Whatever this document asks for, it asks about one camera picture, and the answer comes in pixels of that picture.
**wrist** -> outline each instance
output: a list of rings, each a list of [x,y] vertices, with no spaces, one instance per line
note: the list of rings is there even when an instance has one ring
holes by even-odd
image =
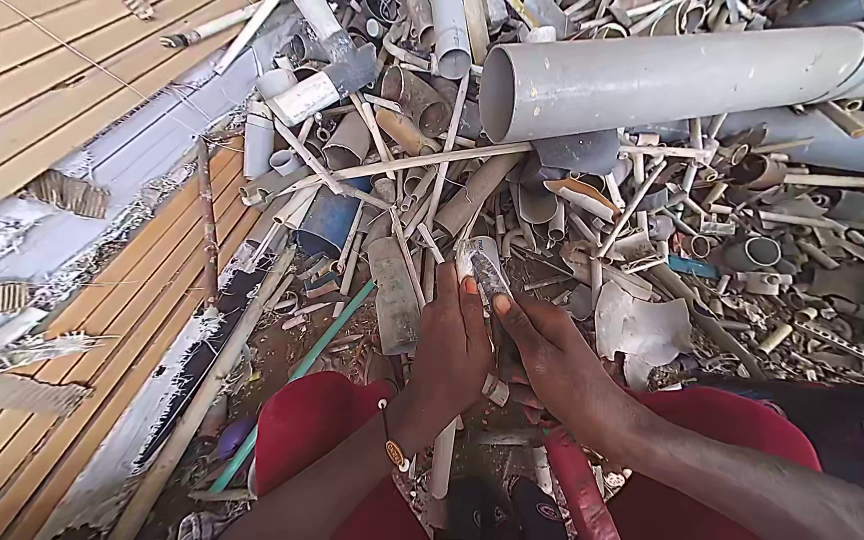
[[[386,415],[389,422],[389,437],[409,457],[431,446],[435,437],[452,420],[441,419],[442,408],[422,399],[418,392],[407,386],[389,403]]]

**dark fabric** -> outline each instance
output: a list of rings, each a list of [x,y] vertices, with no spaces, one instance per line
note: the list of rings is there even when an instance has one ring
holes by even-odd
[[[529,478],[520,477],[509,494],[522,540],[567,540],[566,522],[555,498]]]

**large gray pipe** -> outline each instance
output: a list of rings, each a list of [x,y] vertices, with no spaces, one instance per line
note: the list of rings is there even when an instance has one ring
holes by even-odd
[[[479,94],[494,142],[864,96],[850,26],[496,45]]]
[[[864,124],[864,112],[855,111],[852,114]],[[705,119],[702,129],[708,127],[708,120]],[[719,136],[735,135],[762,123],[767,128],[763,144],[815,138],[808,146],[781,151],[787,154],[792,162],[864,173],[864,135],[851,138],[817,110],[798,115],[786,106],[774,106],[733,112],[726,117]],[[634,131],[660,134],[664,142],[689,140],[689,125],[686,120],[636,126]]]

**finger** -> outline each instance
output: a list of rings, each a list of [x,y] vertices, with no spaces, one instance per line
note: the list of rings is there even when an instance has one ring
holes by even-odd
[[[483,315],[482,297],[479,296],[475,277],[467,276],[459,289],[459,308],[465,324],[467,351],[486,351],[489,349],[489,333],[486,332],[486,319]]]
[[[542,337],[536,330],[532,322],[529,321],[529,316],[525,314],[525,311],[519,307],[515,300],[509,298],[508,295],[499,293],[493,297],[492,306],[495,308],[495,313],[498,315],[502,327],[518,346],[523,360],[528,353],[537,353],[546,346],[546,338]]]
[[[459,276],[455,263],[439,264],[435,270],[435,299],[448,313],[459,308]]]
[[[575,338],[585,341],[569,313],[555,303],[522,293],[515,294],[515,301],[538,333],[558,349],[566,350]]]

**hand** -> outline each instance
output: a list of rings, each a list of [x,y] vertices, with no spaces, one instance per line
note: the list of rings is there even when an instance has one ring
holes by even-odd
[[[436,270],[436,299],[422,309],[412,380],[421,423],[434,438],[460,412],[482,397],[494,364],[475,279],[459,284],[454,263]]]
[[[647,409],[606,374],[569,313],[545,300],[504,294],[492,302],[546,409],[583,444],[608,453]]]

